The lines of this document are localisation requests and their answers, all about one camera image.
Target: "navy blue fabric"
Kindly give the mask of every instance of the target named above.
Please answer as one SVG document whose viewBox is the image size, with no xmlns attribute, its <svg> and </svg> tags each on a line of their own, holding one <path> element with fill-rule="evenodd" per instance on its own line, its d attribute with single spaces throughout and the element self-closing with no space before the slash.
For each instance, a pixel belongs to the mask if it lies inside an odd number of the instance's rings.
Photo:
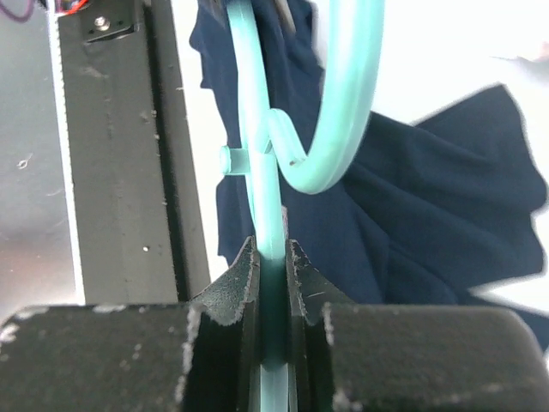
<svg viewBox="0 0 549 412">
<path fill-rule="evenodd" d="M 232 39 L 226 16 L 214 17 L 206 3 L 211 2 L 201 3 L 190 43 L 202 55 L 202 86 L 214 91 L 228 145 L 237 148 Z M 288 113 L 308 149 L 323 73 L 311 48 L 311 6 L 289 1 L 297 31 L 286 33 L 274 2 L 252 3 L 271 106 Z M 546 184 L 503 86 L 416 127 L 373 113 L 340 183 L 308 196 L 281 179 L 281 193 L 290 237 L 358 303 L 478 305 L 469 288 L 543 267 L 531 213 L 545 203 Z M 217 201 L 219 253 L 231 263 L 253 234 L 244 179 L 223 179 Z M 547 348 L 549 320 L 518 312 Z"/>
</svg>

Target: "metal bracket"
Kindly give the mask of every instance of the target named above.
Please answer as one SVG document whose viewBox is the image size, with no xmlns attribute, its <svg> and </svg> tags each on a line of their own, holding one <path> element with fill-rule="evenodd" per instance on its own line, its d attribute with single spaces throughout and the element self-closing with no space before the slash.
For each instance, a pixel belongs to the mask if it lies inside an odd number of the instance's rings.
<svg viewBox="0 0 549 412">
<path fill-rule="evenodd" d="M 78 13 L 85 42 L 106 41 L 136 28 L 136 0 L 92 0 Z"/>
</svg>

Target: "curved hanger hook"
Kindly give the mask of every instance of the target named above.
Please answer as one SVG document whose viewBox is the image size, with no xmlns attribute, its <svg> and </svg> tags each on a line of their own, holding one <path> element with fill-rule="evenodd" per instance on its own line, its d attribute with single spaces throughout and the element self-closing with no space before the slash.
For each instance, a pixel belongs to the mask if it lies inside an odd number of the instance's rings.
<svg viewBox="0 0 549 412">
<path fill-rule="evenodd" d="M 384 0 L 330 0 L 329 13 L 323 99 L 309 153 L 287 114 L 268 114 L 282 174 L 308 194 L 329 189 L 351 165 L 370 117 L 381 56 Z"/>
</svg>

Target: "scratched black surface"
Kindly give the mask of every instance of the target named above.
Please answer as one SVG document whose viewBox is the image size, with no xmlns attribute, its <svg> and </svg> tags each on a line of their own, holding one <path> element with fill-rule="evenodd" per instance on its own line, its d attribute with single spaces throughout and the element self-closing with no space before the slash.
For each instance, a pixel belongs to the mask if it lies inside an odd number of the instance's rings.
<svg viewBox="0 0 549 412">
<path fill-rule="evenodd" d="M 335 411 L 542 412 L 549 407 L 542 353 L 512 312 L 332 305 L 323 317 Z"/>
<path fill-rule="evenodd" d="M 0 410 L 256 410 L 258 271 L 249 239 L 189 304 L 15 315 L 0 330 Z"/>
<path fill-rule="evenodd" d="M 500 308 L 354 305 L 287 243 L 297 402 L 291 412 L 541 412 L 549 376 Z"/>
</svg>

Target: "black metal frame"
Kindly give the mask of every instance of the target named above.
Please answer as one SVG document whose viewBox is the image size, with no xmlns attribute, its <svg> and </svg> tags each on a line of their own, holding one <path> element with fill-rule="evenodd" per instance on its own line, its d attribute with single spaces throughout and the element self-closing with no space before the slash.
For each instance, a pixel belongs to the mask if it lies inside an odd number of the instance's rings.
<svg viewBox="0 0 549 412">
<path fill-rule="evenodd" d="M 94 0 L 59 36 L 86 302 L 187 300 L 209 277 L 170 1 Z"/>
</svg>

